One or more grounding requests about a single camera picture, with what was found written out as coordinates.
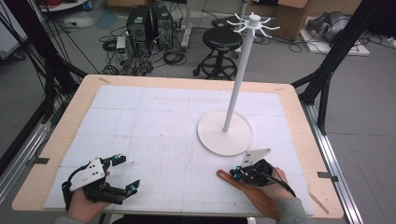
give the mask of gray sleeve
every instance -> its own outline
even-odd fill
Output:
[[[279,224],[314,224],[313,219],[309,218],[303,208],[299,198],[288,198],[277,201],[277,211],[279,212]]]
[[[82,221],[75,220],[71,217],[58,217],[54,224],[86,224]]]

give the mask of floor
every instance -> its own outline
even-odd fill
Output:
[[[55,16],[60,20],[80,11],[80,8],[75,8]],[[70,36],[96,69],[102,71],[106,65],[106,52],[98,39],[123,26],[126,14],[109,11],[103,4],[87,14],[93,18],[93,26],[74,29]],[[202,19],[193,18],[192,22],[194,26],[211,27],[213,19],[212,15],[204,14]],[[193,30],[184,64],[161,66],[158,67],[161,70],[154,69],[147,76],[205,78],[203,75],[192,75],[192,70],[208,53],[201,38],[204,31]],[[61,37],[72,63],[88,73],[96,74],[65,34]],[[245,81],[291,83],[314,72],[325,58],[325,55],[308,53],[303,44],[296,47],[274,40],[266,43],[253,45]],[[326,131],[363,222],[390,224],[396,223],[396,172],[392,168],[396,163],[396,50],[390,48],[385,40],[381,45],[369,43],[365,47],[370,51],[369,57],[347,56],[332,78]],[[154,66],[161,64],[163,61],[158,61]],[[43,100],[44,92],[29,60],[9,58],[0,62],[0,86],[2,156]],[[297,89],[297,92],[303,90],[304,87]],[[0,223],[27,223],[38,219],[41,223],[51,223],[63,214],[12,210],[12,200],[29,169],[25,168],[2,201]],[[317,222],[347,223],[347,219],[317,219]],[[258,223],[268,223],[268,220],[259,219]]]

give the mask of chair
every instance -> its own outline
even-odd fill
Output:
[[[206,79],[213,77],[231,80],[231,77],[236,75],[237,66],[232,59],[224,57],[224,54],[240,48],[243,42],[242,36],[232,29],[216,27],[206,31],[203,40],[211,48],[211,51],[194,69],[193,74],[198,76],[202,70],[206,74]]]

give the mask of human hand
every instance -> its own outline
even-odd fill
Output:
[[[84,223],[90,223],[109,205],[110,203],[94,203],[85,197],[83,189],[76,189],[67,216]]]
[[[253,205],[265,216],[273,219],[278,219],[279,214],[276,208],[276,202],[273,201],[270,197],[268,197],[264,191],[261,189],[253,188],[251,186],[247,186],[241,181],[234,180],[233,177],[223,170],[218,170],[216,175],[221,179],[225,180],[227,183],[236,187],[237,189],[242,190]]]
[[[286,178],[285,172],[278,167],[274,167],[273,177],[288,183],[288,179]],[[280,199],[285,198],[293,198],[294,196],[288,192],[283,186],[278,183],[272,183],[263,187],[259,187],[268,197],[270,197],[274,201],[278,201]]]

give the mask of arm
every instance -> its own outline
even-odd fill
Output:
[[[58,217],[55,224],[85,224],[90,223],[110,203],[94,203],[85,197],[82,189],[76,189],[67,217]]]
[[[285,172],[277,167],[274,168],[273,177],[278,180],[283,180],[286,183],[288,182]],[[276,202],[276,208],[279,213],[279,224],[316,223],[306,215],[301,200],[293,197],[290,192],[279,184],[273,183],[261,187],[260,189]]]

